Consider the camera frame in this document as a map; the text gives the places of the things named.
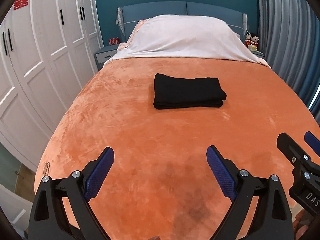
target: nightstand drawer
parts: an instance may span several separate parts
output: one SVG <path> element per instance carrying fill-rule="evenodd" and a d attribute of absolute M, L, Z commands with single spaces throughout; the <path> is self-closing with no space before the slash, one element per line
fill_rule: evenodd
<path fill-rule="evenodd" d="M 116 50 L 106 51 L 103 53 L 96 54 L 98 63 L 106 62 L 110 57 L 114 56 L 117 53 Z"/>

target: orange blanket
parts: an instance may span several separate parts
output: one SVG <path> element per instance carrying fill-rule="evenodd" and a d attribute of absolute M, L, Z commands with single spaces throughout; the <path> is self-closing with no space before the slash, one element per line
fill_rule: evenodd
<path fill-rule="evenodd" d="M 156 110 L 156 73 L 218 77 L 227 100 L 221 108 Z M 276 138 L 287 132 L 315 157 L 303 141 L 309 130 L 320 138 L 303 102 L 262 65 L 199 58 L 114 60 L 88 82 L 61 120 L 39 164 L 35 190 L 46 162 L 53 179 L 64 178 L 110 146 L 115 162 L 90 206 L 113 240 L 209 239 L 231 202 L 207 164 L 206 149 L 214 144 L 254 176 L 277 174 L 288 193 L 292 166 Z M 66 210 L 76 225 L 67 203 Z"/>

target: red gift box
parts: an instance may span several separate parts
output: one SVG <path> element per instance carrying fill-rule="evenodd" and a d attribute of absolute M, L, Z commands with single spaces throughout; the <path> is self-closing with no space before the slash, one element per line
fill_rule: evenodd
<path fill-rule="evenodd" d="M 119 44 L 119 43 L 120 43 L 120 39 L 119 38 L 109 39 L 109 45 L 115 45 L 115 44 Z"/>

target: folded black towel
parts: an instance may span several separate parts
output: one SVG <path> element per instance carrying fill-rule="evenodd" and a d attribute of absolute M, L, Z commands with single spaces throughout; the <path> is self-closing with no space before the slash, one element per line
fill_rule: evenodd
<path fill-rule="evenodd" d="M 218 78 L 185 79 L 157 73 L 154 86 L 156 109 L 221 107 L 227 97 Z"/>

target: black door handle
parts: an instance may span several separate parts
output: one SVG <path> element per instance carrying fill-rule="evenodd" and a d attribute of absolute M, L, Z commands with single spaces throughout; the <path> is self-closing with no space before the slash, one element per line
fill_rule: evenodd
<path fill-rule="evenodd" d="M 5 45 L 4 33 L 2 33 L 2 39 L 3 39 L 3 45 L 4 45 L 4 51 L 5 51 L 5 54 L 6 54 L 6 55 L 8 55 L 7 47 L 6 47 L 6 45 Z"/>
<path fill-rule="evenodd" d="M 82 7 L 83 19 L 85 20 L 84 8 Z"/>
<path fill-rule="evenodd" d="M 83 18 L 82 18 L 82 11 L 81 11 L 81 7 L 79 7 L 79 11 L 80 11 L 81 20 L 83 20 Z"/>
<path fill-rule="evenodd" d="M 61 16 L 62 25 L 64 25 L 62 10 L 60 10 L 60 16 Z"/>
<path fill-rule="evenodd" d="M 9 37 L 10 49 L 11 49 L 11 51 L 13 51 L 13 49 L 12 49 L 12 43 L 11 43 L 11 37 L 10 37 L 10 29 L 8 29 L 8 37 Z"/>

